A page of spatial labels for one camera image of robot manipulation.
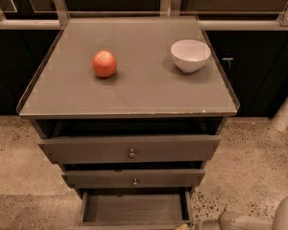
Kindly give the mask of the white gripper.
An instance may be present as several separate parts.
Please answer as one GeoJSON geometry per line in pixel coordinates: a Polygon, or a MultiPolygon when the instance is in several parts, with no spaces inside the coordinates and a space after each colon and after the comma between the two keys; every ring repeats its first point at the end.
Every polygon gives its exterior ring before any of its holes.
{"type": "Polygon", "coordinates": [[[193,222],[183,223],[175,230],[221,230],[218,220],[194,220],[193,222]]]}

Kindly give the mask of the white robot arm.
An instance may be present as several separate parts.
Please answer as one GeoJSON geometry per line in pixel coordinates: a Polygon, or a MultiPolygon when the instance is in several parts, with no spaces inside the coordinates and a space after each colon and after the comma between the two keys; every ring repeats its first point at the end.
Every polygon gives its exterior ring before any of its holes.
{"type": "Polygon", "coordinates": [[[175,230],[288,230],[288,196],[281,200],[272,220],[224,211],[215,220],[205,220],[193,226],[184,223],[175,230]]]}

